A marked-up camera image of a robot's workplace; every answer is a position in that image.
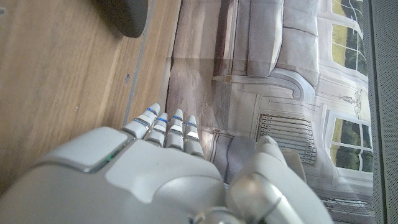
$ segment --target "blue ring on finger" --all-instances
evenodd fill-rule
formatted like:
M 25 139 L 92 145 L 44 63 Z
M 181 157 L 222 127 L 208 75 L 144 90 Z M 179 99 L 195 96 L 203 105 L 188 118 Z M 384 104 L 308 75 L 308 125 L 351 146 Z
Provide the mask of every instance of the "blue ring on finger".
M 157 118 L 159 121 L 164 121 L 164 122 L 166 122 L 167 123 L 167 121 L 165 120 L 165 119 L 163 119 L 163 118 Z

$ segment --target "window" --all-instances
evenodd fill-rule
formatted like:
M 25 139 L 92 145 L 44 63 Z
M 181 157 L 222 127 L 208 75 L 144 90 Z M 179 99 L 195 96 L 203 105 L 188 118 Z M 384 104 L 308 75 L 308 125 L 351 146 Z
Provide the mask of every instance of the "window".
M 332 41 L 331 54 L 334 62 L 368 75 L 362 38 L 356 30 L 333 24 Z
M 340 168 L 373 172 L 369 126 L 336 118 L 330 158 Z
M 345 16 L 356 21 L 362 30 L 363 27 L 363 2 L 357 0 L 332 0 L 333 13 Z

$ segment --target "wooden table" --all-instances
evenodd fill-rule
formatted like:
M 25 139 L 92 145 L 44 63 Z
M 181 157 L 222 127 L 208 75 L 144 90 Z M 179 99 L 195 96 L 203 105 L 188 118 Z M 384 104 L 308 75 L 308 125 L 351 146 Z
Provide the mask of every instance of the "wooden table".
M 123 37 L 95 0 L 0 0 L 0 194 L 49 150 L 164 108 L 180 0 Z

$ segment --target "robotic hand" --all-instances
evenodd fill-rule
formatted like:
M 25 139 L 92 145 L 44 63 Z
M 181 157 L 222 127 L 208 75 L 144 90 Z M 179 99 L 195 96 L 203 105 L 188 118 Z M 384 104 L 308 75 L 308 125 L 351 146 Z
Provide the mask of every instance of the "robotic hand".
M 121 131 L 94 129 L 40 158 L 0 199 L 0 223 L 332 223 L 276 142 L 225 192 L 195 117 L 153 104 Z

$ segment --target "dark round object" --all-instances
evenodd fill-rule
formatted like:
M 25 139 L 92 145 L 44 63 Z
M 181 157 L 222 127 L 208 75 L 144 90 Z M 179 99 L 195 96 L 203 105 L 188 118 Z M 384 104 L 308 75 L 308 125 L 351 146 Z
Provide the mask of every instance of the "dark round object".
M 139 37 L 145 28 L 148 0 L 98 0 L 111 22 L 126 37 Z

